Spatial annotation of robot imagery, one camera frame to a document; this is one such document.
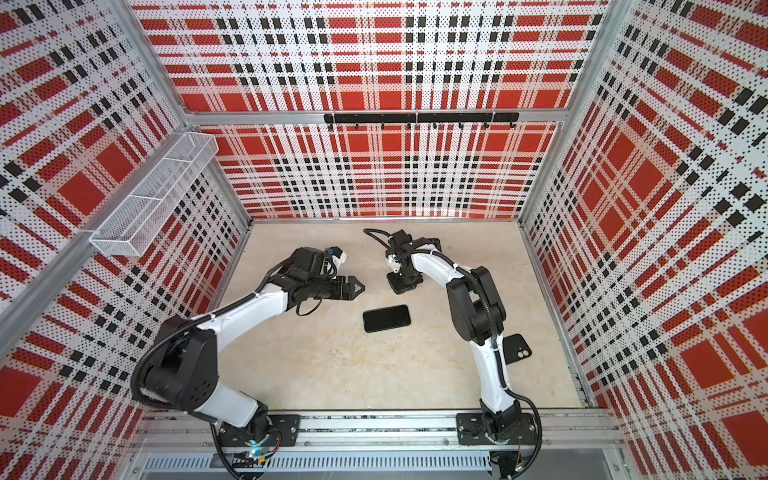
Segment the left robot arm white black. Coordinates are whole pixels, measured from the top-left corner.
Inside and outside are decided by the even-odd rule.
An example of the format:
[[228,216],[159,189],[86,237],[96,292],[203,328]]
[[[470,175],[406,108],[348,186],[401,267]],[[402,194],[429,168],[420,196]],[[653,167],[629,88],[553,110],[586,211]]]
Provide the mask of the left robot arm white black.
[[245,333],[307,300],[356,299],[365,286],[356,277],[339,273],[346,260],[346,252],[338,246],[300,247],[268,270],[244,297],[192,319],[179,315],[167,319],[133,370],[133,399],[210,423],[248,426],[265,407],[220,380],[219,354]]

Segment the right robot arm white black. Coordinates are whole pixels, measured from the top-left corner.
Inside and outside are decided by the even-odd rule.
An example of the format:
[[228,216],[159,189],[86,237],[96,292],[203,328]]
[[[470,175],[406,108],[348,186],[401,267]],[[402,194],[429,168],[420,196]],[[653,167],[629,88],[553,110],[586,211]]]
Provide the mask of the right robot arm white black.
[[506,311],[490,272],[462,266],[440,250],[437,239],[415,239],[403,230],[388,236],[386,259],[387,280],[397,294],[415,289],[426,277],[445,288],[453,326],[473,352],[484,413],[499,417],[518,408],[502,352]]

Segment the black phone case lower right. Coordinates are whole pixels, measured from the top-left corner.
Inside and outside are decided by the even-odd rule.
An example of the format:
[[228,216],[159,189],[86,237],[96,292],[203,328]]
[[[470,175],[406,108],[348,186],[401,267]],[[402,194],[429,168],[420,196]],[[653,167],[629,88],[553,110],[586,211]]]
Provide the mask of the black phone case lower right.
[[503,350],[507,365],[528,359],[532,356],[531,347],[519,333],[512,334],[503,339]]

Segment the black hook rail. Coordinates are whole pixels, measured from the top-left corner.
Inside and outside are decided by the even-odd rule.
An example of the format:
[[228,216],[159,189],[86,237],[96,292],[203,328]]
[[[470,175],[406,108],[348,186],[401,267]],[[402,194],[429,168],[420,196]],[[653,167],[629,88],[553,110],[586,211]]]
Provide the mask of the black hook rail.
[[327,125],[362,124],[441,124],[441,123],[503,123],[514,124],[520,118],[518,112],[442,112],[442,113],[336,113],[325,114],[323,119]]

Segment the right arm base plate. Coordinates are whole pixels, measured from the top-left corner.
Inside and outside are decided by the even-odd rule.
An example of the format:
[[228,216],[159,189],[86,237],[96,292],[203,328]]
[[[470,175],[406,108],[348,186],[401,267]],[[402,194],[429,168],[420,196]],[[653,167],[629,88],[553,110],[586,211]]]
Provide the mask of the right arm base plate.
[[535,445],[538,431],[529,413],[499,418],[487,413],[456,415],[458,441],[463,446]]

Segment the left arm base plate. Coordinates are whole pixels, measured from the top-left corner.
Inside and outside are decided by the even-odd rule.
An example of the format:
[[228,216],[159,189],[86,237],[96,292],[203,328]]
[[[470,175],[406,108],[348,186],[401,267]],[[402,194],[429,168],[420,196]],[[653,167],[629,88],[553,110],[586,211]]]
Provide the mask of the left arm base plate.
[[245,427],[223,422],[217,430],[222,447],[293,447],[296,445],[301,416],[266,414],[255,417]]

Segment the aluminium front rail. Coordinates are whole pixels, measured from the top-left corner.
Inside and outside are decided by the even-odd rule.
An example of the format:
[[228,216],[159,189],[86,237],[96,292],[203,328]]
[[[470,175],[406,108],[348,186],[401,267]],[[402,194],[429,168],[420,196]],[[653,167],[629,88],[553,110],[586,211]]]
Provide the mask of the aluminium front rail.
[[473,410],[279,411],[283,445],[229,448],[242,474],[278,478],[511,478],[531,454],[526,479],[632,479],[612,414],[544,409],[543,430],[518,428],[501,443]]

